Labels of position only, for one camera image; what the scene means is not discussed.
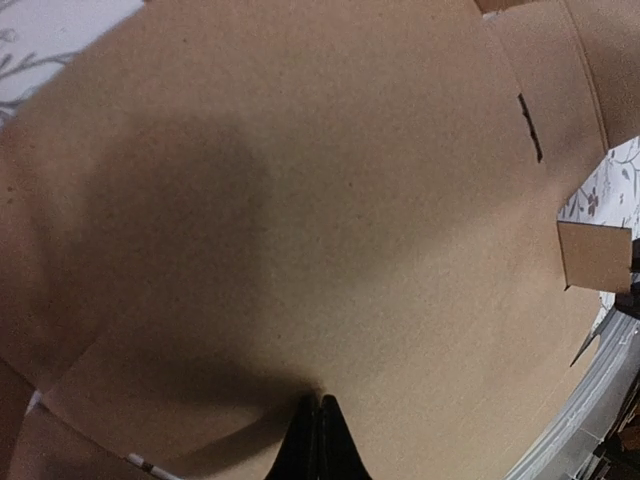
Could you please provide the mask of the brown cardboard box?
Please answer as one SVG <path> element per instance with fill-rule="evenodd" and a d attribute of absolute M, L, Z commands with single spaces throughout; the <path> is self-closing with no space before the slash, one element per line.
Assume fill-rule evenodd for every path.
<path fill-rule="evenodd" d="M 40 318 L 2 477 L 262 479 L 316 394 L 373 479 L 503 478 L 631 263 L 557 216 L 639 132 L 638 3 L 195 6 L 176 47 L 152 2 L 1 131 L 1 306 Z M 324 295 L 373 326 L 285 339 Z"/>

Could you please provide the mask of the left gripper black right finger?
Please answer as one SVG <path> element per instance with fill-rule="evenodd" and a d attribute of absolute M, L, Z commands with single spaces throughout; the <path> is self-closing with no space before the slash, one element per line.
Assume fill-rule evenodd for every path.
<path fill-rule="evenodd" d="M 318 478 L 371 480 L 335 396 L 325 395 L 317 424 Z"/>

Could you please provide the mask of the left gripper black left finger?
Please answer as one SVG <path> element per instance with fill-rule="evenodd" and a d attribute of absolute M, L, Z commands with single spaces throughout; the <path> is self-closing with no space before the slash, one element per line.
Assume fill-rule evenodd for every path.
<path fill-rule="evenodd" d="M 314 480 L 317 471 L 317 425 L 319 402 L 316 394 L 303 396 L 289 423 L 267 480 Z"/>

